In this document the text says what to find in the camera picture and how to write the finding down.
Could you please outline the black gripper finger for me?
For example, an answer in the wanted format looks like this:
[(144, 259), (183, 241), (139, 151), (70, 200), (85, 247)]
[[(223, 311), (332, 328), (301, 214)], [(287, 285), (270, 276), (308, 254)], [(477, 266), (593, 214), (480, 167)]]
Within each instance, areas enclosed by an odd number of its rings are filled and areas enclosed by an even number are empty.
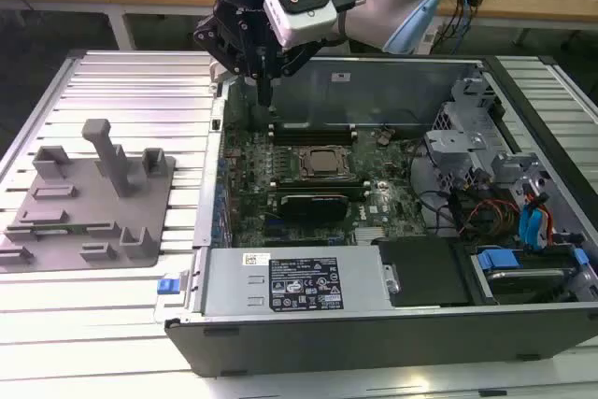
[(262, 31), (263, 22), (255, 21), (252, 14), (234, 14), (231, 21), (213, 14), (197, 25), (193, 37), (233, 75), (252, 79), (258, 103), (265, 106), (265, 57), (259, 46)]
[(321, 48), (323, 40), (312, 41), (289, 50), (268, 48), (264, 60), (264, 104), (270, 106), (274, 79), (290, 77)]

